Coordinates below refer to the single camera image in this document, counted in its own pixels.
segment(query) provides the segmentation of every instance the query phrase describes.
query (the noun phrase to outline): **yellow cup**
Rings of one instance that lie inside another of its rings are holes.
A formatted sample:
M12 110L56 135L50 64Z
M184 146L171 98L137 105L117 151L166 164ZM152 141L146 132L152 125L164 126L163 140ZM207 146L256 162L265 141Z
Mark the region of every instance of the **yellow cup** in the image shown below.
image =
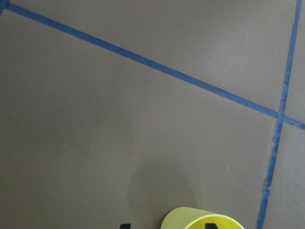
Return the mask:
M168 213L161 229L205 229L206 223L214 223L218 229L244 229L230 217L187 207L176 208Z

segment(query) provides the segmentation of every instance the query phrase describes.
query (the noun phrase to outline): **blue tape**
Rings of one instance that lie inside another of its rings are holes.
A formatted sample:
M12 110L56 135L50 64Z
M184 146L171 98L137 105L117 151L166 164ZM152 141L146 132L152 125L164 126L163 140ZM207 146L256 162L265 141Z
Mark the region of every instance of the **blue tape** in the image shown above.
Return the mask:
M0 15L8 4L9 0L0 0Z
M256 229L263 229L263 227L264 227L268 200L269 200L269 196L270 196L269 187L271 186L271 183L272 183L272 177L273 177L273 173L274 173L274 169L275 169L278 147L279 147L280 139L281 139L283 121L285 119L286 101L287 101L287 96L288 96L291 69L292 69L292 64L293 64L293 59L294 59L295 42L296 42L296 35L297 35L297 30L298 30L298 25L299 25L299 20L300 20L301 7L302 7L302 0L298 0L296 3L296 9L295 9L295 22L294 22L294 25L293 25L292 31L291 31L289 51L288 51L288 57L287 57L287 63L286 63L286 71L285 71L285 80L283 83L281 103L280 103L280 108L279 108L278 117L277 117L277 121L276 121L275 131L274 131L273 147L272 147L271 154L270 154L267 175L266 175L266 182L265 182L262 201L261 201L261 205L260 205L260 209L259 209L259 213L258 213Z
M87 41L89 43L95 44L95 45L97 45L99 47L107 49L107 50L109 50L111 52L114 52L116 54L119 54L121 56L127 57L127 58L129 58L131 60L134 60L134 61L136 61L138 63L144 64L144 65L146 65L148 67L154 68L154 69L156 69L156 70L158 70L160 72L163 72L165 74L168 74L168 75L171 75L173 77L176 77L176 78L178 78L180 80L183 80L183 81L185 81L187 83L190 83L190 84L192 84L194 86L200 87L200 88L205 89L207 91L210 91L210 92L212 92L214 94L220 95L220 96L222 96L224 98L227 98L227 99L229 99L231 101L234 101L234 102L236 102L238 104L241 104L241 105L244 105L246 107L252 108L252 109L254 109L256 111L259 111L259 112L261 112L261 113L263 113L265 115L268 115L268 116L273 117L273 118L277 118L278 113L276 111L274 111L274 110L271 110L271 109L269 109L267 107L261 106L261 105L259 105L257 103L254 103L254 102L250 101L250 100L244 99L244 98L242 98L242 97L240 97L238 95L235 95L233 93L230 93L230 92L227 92L225 90L222 90L222 89L220 89L218 87L215 87L215 86L213 86L211 84L208 84L206 82L198 80L198 79L196 79L194 77L191 77L191 76L189 76L187 74L179 72L179 71L177 71L175 69L167 67L167 66L165 66L163 64L160 64L158 62L155 62L155 61L152 61L150 59L147 59L147 58L145 58L143 56L140 56L140 55L135 54L135 53L133 53L131 51L123 49L123 48L121 48L119 46L116 46L114 44L106 42L106 41L104 41L102 39L99 39L97 37L94 37L94 36L91 36L89 34L86 34L86 33L82 32L82 31L74 29L74 28L72 28L70 26L67 26L67 25L64 25L64 24L62 24L60 22L57 22L57 21L54 21L52 19L46 18L46 17L44 17L42 15L36 14L36 13L34 13L32 11L29 11L29 10L27 10L25 8L19 7L17 5L12 4L12 3L8 3L6 9L8 9L8 10L10 10L12 12L15 12L17 14L20 14L22 16L25 16L25 17L27 17L29 19L35 20L37 22L40 22L42 24L48 25L50 27L53 27L53 28L55 28L57 30L60 30L60 31L65 32L67 34L70 34L70 35L72 35L74 37L80 38L80 39L82 39L84 41ZM303 124L303 123L301 123L301 122L299 122L297 120L294 120L294 119L289 118L289 117L287 117L285 120L287 122L289 122L289 124L292 124L292 125L299 124L298 125L299 128L301 127L303 129L305 129L305 124Z

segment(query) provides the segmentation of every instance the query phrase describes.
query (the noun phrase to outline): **gray floor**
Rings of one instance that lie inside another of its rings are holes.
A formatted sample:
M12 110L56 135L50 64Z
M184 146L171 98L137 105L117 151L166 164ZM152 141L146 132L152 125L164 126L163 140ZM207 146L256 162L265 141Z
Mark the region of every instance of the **gray floor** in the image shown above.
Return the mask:
M295 0L21 1L278 110ZM305 122L305 11L286 114ZM274 118L5 10L5 229L160 228L173 208L255 228ZM266 229L305 224L304 130L284 125Z

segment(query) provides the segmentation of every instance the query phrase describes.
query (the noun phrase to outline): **blue line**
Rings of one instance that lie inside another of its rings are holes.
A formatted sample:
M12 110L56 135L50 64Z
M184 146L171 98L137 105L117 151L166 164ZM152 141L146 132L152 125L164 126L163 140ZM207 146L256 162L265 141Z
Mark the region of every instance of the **blue line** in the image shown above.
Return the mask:
M0 0L0 15L2 14L3 10L6 8L9 0Z
M114 53L119 54L121 56L127 57L127 58L129 58L131 60L134 60L134 61L136 61L138 63L144 64L144 65L146 65L148 67L154 68L154 69L156 69L156 70L158 70L160 72L163 72L165 74L168 74L168 75L171 75L173 77L176 77L176 78L178 78L180 80L183 80L183 81L185 81L187 83L190 83L192 85L195 85L197 87L200 87L202 89L210 91L210 92L212 92L214 94L220 95L220 96L222 96L224 98L227 98L227 99L229 99L231 101L234 101L234 102L236 102L238 104L241 104L241 105L244 105L246 107L252 108L252 109L254 109L256 111L259 111L259 112L261 112L261 113L263 113L265 115L268 115L268 116L273 117L273 118L277 118L278 113L276 111L274 111L274 110L271 110L271 109L269 109L267 107L261 106L261 105L259 105L257 103L254 103L254 102L250 101L250 100L244 99L244 98L242 98L242 97L240 97L238 95L235 95L233 93L230 93L230 92L227 92L225 90L222 90L222 89L220 89L218 87L215 87L215 86L213 86L211 84L208 84L206 82L198 80L198 79L196 79L194 77L191 77L191 76L189 76L187 74L179 72L179 71L177 71L175 69L167 67L167 66L165 66L163 64L160 64L158 62L155 62L155 61L152 61L150 59L147 59L147 58L145 58L143 56L140 56L140 55L135 54L135 53L133 53L131 51L123 49L123 48L121 48L119 46L116 46L114 44L106 42L106 41L104 41L102 39L99 39L97 37L94 37L94 36L91 36L89 34L86 34L86 33L82 32L82 31L74 29L74 28L72 28L70 26L67 26L67 25L64 25L64 24L62 24L60 22L57 22L57 21L54 21L52 19L46 18L46 17L44 17L42 15L36 14L36 13L34 13L32 11L29 11L29 10L27 10L25 8L19 7L17 5L12 4L12 3L8 3L6 9L8 9L8 10L10 10L12 12L15 12L17 14L20 14L22 16L25 16L25 17L27 17L29 19L35 20L37 22L40 22L42 24L48 25L50 27L53 27L53 28L55 28L57 30L60 30L60 31L65 32L67 34L70 34L70 35L72 35L74 37L80 38L80 39L82 39L84 41L87 41L89 43L95 44L95 45L97 45L99 47L105 48L105 49L107 49L107 50L109 50L111 52L114 52ZM303 124L303 123L301 123L301 122L299 122L297 120L294 120L292 118L289 118L289 117L287 117L285 120L289 124L291 124L291 125L299 124L298 127L305 130L305 124Z
M299 20L300 20L301 7L302 7L302 0L298 0L296 3L296 9L295 9L295 22L292 27L291 37L290 37L290 44L289 44L289 51L288 51L286 71L285 71L285 80L284 80L283 89L282 89L281 103L280 103L280 108L279 108L276 126L275 126L275 130L274 130L273 147L271 149L268 170L267 170L267 175L266 175L266 182L265 182L262 201L261 201L261 205L260 205L260 209L259 209L259 213L258 213L256 229L263 229L263 227L264 227L268 200L269 200L269 196L270 196L269 187L271 186L271 183L272 183L272 177L273 177L273 172L275 169L276 157L277 157L277 153L278 153L278 147L280 144L282 126L283 126L283 121L284 121L284 116L285 116L286 101L287 101L288 89L289 89L289 80L290 80L290 76L291 76L291 69L292 69L292 64L293 64L293 59L294 59L295 42L296 42L297 29L298 29Z

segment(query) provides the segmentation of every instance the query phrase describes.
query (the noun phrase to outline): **painter's tape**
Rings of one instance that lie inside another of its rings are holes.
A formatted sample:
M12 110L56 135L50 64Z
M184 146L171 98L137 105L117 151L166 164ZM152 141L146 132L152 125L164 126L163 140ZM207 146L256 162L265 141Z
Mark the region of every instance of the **painter's tape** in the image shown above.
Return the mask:
M0 15L8 4L9 0L0 0Z
M301 7L302 7L302 0L298 0L296 3L296 9L295 9L295 22L294 22L294 25L293 25L292 31L291 31L289 51L288 51L288 57L287 57L287 63L286 63L286 71L285 71L285 80L283 83L281 103L280 103L280 108L279 108L278 117L277 117L277 121L276 121L275 131L274 131L273 147L272 147L271 155L270 155L270 159L269 159L267 175L266 175L266 182L265 182L263 197L262 197L262 201L261 201L261 205L260 205L260 209L259 209L259 213L258 213L256 229L263 229L263 227L264 227L264 220L266 217L268 200L269 200L269 196L270 196L269 187L271 186L271 183L272 183L272 177L273 177L273 173L274 173L274 169L275 169L278 147L279 147L280 139L281 139L283 121L285 119L286 101L287 101L287 96L288 96L291 69L292 69L292 64L293 64L293 59L294 59L295 42L296 42L298 25L299 25L299 21L300 21Z
M261 113L263 113L265 115L268 115L270 117L277 118L277 116L278 116L278 113L276 111L271 110L271 109L269 109L267 107L264 107L262 105L254 103L254 102L252 102L250 100L242 98L242 97L240 97L238 95L235 95L233 93L227 92L227 91L225 91L223 89L220 89L218 87L215 87L215 86L213 86L213 85L211 85L209 83L206 83L206 82L203 82L201 80L198 80L198 79L196 79L194 77L191 77L191 76L189 76L187 74L179 72L179 71L177 71L177 70L175 70L173 68L170 68L170 67L167 67L167 66L165 66L163 64L160 64L158 62L152 61L152 60L150 60L148 58L145 58L143 56L135 54L135 53L133 53L131 51L128 51L128 50L126 50L124 48L121 48L121 47L119 47L117 45L111 44L111 43L106 42L106 41L104 41L102 39L99 39L97 37L91 36L91 35L89 35L87 33L79 31L77 29L74 29L74 28L72 28L70 26L67 26L67 25L64 25L64 24L62 24L60 22L57 22L57 21L54 21L52 19L46 18L46 17L44 17L42 15L36 14L36 13L34 13L32 11L29 11L29 10L27 10L25 8L19 7L17 5L12 4L12 3L8 3L6 9L8 9L8 10L10 10L12 12L15 12L17 14L20 14L22 16L25 16L27 18L30 18L32 20L38 21L38 22L40 22L42 24L48 25L50 27L53 27L53 28L55 28L57 30L60 30L60 31L65 32L67 34L70 34L70 35L72 35L74 37L80 38L80 39L82 39L84 41L87 41L89 43L95 44L95 45L97 45L99 47L105 48L105 49L107 49L107 50L109 50L111 52L114 52L114 53L117 53L117 54L119 54L121 56L127 57L127 58L129 58L131 60L134 60L134 61L136 61L138 63L144 64L144 65L146 65L148 67L154 68L154 69L156 69L156 70L158 70L160 72L163 72L165 74L168 74L168 75L171 75L173 77L176 77L176 78L178 78L180 80L183 80L183 81L185 81L187 83L190 83L190 84L192 84L194 86L200 87L200 88L205 89L207 91L210 91L210 92L212 92L214 94L220 95L221 97L227 98L227 99L229 99L231 101L234 101L234 102L236 102L238 104L241 104L241 105L244 105L246 107L252 108L252 109L254 109L256 111L259 111L259 112L261 112ZM285 121L287 121L287 123L292 124L292 125L295 125L295 124L299 123L299 121L294 120L292 118L288 118L288 117L285 119ZM297 126L299 128L305 129L305 124L301 123L301 124L299 124Z

